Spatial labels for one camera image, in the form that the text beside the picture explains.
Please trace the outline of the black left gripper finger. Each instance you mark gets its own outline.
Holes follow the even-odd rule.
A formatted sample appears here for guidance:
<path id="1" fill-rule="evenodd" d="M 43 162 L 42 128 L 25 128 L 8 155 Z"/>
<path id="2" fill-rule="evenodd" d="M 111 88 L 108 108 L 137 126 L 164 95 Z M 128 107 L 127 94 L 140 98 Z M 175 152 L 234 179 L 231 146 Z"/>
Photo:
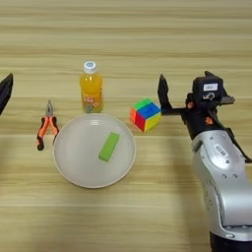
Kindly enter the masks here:
<path id="1" fill-rule="evenodd" d="M 4 80 L 0 82 L 0 115 L 7 105 L 14 85 L 14 76 L 9 74 Z"/>

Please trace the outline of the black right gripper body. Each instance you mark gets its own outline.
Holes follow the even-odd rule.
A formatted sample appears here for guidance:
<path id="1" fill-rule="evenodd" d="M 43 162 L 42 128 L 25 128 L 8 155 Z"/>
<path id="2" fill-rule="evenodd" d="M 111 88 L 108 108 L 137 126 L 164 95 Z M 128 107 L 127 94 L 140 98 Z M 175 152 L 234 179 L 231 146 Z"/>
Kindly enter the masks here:
<path id="1" fill-rule="evenodd" d="M 185 110 L 182 112 L 183 122 L 187 125 L 189 135 L 194 140 L 199 134 L 206 131 L 223 130 L 233 139 L 234 135 L 230 128 L 226 128 L 218 119 L 218 106 L 233 104 L 233 96 L 225 95 L 219 100 L 204 100 L 196 102 L 193 94 L 186 98 Z"/>

